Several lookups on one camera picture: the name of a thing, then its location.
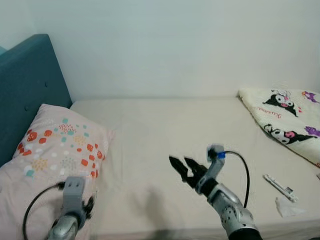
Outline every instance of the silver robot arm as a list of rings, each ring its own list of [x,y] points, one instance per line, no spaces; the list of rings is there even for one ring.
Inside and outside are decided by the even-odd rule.
[[[225,152],[221,145],[211,145],[207,149],[207,160],[211,162],[209,169],[199,165],[191,158],[185,157],[193,176],[188,176],[188,169],[183,163],[170,156],[170,163],[180,173],[182,181],[194,188],[199,195],[205,195],[208,203],[220,216],[221,224],[229,240],[262,240],[255,226],[252,214],[244,208],[239,198],[216,177],[225,164]]]
[[[63,207],[60,218],[49,231],[48,240],[74,240],[84,225],[86,219],[91,217],[93,197],[88,205],[84,206],[82,196],[85,180],[82,177],[70,176],[66,179],[63,189]]]

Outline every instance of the white wall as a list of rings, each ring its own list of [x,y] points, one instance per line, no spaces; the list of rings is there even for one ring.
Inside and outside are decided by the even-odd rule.
[[[25,0],[0,0],[0,46],[8,50],[36,33]]]
[[[26,0],[73,100],[320,90],[320,0]]]

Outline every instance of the blanket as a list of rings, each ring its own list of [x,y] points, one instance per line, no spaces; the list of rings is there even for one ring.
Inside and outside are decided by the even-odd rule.
[[[244,88],[239,95],[269,136],[320,168],[320,93]]]

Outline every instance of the teal headboard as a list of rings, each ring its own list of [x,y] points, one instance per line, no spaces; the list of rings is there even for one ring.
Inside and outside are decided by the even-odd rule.
[[[43,103],[72,104],[49,36],[36,34],[0,55],[0,167]]]

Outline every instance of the white bed sheet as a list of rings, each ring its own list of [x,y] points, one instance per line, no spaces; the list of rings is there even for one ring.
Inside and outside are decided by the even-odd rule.
[[[319,237],[320,169],[268,138],[238,98],[85,100],[71,109],[115,133],[93,219],[92,233],[100,239],[225,238],[217,213],[182,183],[168,159],[188,156],[208,166],[211,143],[222,143],[247,161],[248,209],[263,237],[285,239],[288,230],[309,234],[299,239]],[[275,204],[281,194],[263,174],[292,188],[306,213],[282,218]],[[227,155],[218,181],[243,202],[246,174],[236,156]]]

